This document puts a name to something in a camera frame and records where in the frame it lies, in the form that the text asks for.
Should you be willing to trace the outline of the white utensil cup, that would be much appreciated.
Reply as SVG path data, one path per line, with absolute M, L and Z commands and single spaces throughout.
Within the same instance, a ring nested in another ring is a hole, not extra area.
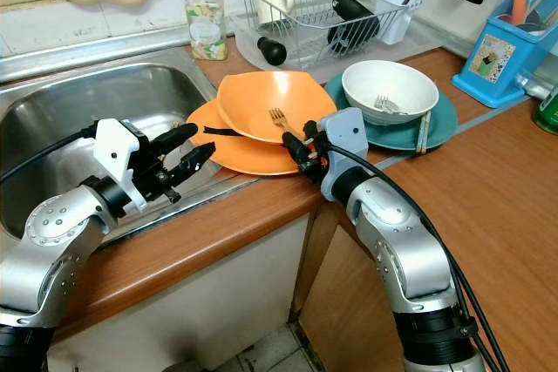
M 374 12 L 380 21 L 378 40 L 387 45 L 401 42 L 421 0 L 375 0 Z

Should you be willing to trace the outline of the orange bowl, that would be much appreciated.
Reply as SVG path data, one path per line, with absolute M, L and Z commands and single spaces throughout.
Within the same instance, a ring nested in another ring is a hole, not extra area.
M 272 121 L 270 110 L 282 110 L 292 128 L 337 111 L 330 94 L 307 72 L 251 71 L 226 76 L 218 85 L 218 113 L 243 136 L 280 144 L 283 129 Z

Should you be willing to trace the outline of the orange plate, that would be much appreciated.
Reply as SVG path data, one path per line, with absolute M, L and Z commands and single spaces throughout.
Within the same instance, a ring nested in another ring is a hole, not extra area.
M 216 101 L 201 105 L 187 118 L 189 124 L 198 125 L 199 132 L 192 137 L 195 144 L 215 144 L 211 160 L 224 168 L 248 174 L 291 174 L 298 172 L 296 162 L 286 148 L 260 140 L 233 134 L 208 133 L 207 128 L 230 129 L 219 116 Z

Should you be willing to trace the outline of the silver fork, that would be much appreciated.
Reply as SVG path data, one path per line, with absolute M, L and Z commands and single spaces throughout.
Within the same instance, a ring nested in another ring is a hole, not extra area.
M 387 96 L 378 96 L 374 101 L 375 113 L 383 114 L 383 116 L 406 116 L 406 112 L 399 109 L 393 101 Z
M 274 121 L 275 125 L 281 126 L 285 132 L 289 132 L 295 138 L 299 140 L 303 140 L 304 136 L 302 134 L 296 133 L 294 129 L 292 129 L 291 124 L 287 120 L 286 116 L 282 112 L 280 108 L 271 108 L 269 110 L 269 117 L 272 121 Z

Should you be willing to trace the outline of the teal plate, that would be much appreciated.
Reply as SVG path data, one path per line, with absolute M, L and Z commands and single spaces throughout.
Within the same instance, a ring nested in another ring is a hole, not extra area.
M 335 102 L 338 109 L 350 108 L 342 86 L 342 77 L 335 76 L 327 82 L 324 89 L 330 94 L 331 100 Z M 429 122 L 429 138 L 426 139 L 426 148 L 436 148 L 445 144 L 454 136 L 458 129 L 458 114 L 452 102 L 441 93 L 439 103 L 431 110 Z M 372 125 L 366 124 L 367 139 L 372 145 L 382 146 L 383 148 L 398 150 L 398 152 L 414 152 L 416 141 L 419 140 L 419 130 L 421 121 L 416 120 L 406 122 L 401 125 Z

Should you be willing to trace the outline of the green bottle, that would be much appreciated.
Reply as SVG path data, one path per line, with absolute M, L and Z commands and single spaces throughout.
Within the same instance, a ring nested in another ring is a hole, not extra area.
M 533 113 L 533 122 L 544 132 L 558 136 L 558 85 L 541 101 Z

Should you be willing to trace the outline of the soap dispenser bottle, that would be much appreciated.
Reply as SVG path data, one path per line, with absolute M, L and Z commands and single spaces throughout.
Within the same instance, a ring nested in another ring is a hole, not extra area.
M 226 45 L 226 5 L 223 0 L 185 0 L 191 55 L 195 60 L 223 61 Z

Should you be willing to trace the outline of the cream mug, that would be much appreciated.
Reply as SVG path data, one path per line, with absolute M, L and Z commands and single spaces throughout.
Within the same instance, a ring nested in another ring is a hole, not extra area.
M 259 25 L 286 23 L 295 0 L 254 0 Z

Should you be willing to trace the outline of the white kitchen base cabinet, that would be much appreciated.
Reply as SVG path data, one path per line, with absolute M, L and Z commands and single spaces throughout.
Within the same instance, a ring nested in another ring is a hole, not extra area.
M 49 372 L 219 367 L 288 319 L 308 216 L 53 345 Z

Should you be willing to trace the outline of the white bowl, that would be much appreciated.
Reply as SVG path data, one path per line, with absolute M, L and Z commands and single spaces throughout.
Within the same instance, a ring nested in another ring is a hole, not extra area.
M 402 63 L 365 60 L 342 73 L 342 86 L 348 102 L 362 110 L 364 120 L 372 125 L 401 125 L 422 117 L 439 103 L 441 93 L 423 72 Z M 374 101 L 387 96 L 406 112 L 406 116 L 375 113 Z

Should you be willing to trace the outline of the patterned chopsticks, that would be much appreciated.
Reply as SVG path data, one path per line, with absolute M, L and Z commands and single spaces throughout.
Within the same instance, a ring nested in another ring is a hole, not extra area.
M 427 152 L 429 146 L 430 125 L 432 118 L 432 111 L 427 111 L 421 118 L 421 125 L 419 125 L 418 136 L 416 137 L 415 153 L 424 154 Z

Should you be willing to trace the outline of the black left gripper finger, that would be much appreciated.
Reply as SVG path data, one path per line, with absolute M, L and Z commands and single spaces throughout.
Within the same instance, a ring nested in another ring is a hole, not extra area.
M 180 158 L 179 164 L 172 170 L 172 186 L 178 187 L 185 180 L 194 176 L 210 160 L 216 150 L 214 142 L 198 145 Z
M 192 138 L 198 132 L 196 124 L 182 124 L 167 130 L 152 140 L 152 148 L 155 154 L 169 154 L 187 139 Z

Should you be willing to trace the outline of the black flask bottle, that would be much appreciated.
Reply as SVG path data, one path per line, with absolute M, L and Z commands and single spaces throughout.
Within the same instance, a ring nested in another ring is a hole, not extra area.
M 343 19 L 327 35 L 332 52 L 354 51 L 378 35 L 380 21 L 358 0 L 332 0 L 332 9 Z

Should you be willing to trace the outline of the brown wooden cabinet door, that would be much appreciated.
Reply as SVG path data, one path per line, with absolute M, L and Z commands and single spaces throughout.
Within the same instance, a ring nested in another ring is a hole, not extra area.
M 323 372 L 404 371 L 375 267 L 340 210 L 311 210 L 289 317 L 302 328 L 312 360 Z

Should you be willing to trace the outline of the small black cup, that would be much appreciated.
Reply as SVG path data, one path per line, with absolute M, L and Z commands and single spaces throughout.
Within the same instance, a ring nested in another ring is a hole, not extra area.
M 256 49 L 262 54 L 264 61 L 272 66 L 282 65 L 289 55 L 286 45 L 270 37 L 259 37 L 256 40 Z

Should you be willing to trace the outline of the blue utensil box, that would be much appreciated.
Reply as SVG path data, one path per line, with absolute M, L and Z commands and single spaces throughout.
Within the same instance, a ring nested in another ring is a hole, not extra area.
M 501 18 L 513 13 L 514 1 L 494 6 L 466 64 L 452 78 L 452 85 L 489 108 L 525 97 L 517 77 L 538 69 L 558 43 L 558 0 L 527 0 L 526 30 Z

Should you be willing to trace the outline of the stainless steel sink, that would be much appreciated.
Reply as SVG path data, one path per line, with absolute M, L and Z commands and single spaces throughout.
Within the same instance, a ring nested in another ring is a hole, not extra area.
M 24 168 L 0 189 L 1 250 L 15 247 L 25 218 L 40 201 L 67 192 L 92 174 L 104 176 L 92 139 L 73 141 L 36 159 L 39 150 L 100 118 L 131 122 L 154 138 L 184 125 L 216 96 L 218 85 L 184 48 L 89 65 L 3 91 L 8 105 L 0 124 L 1 166 Z

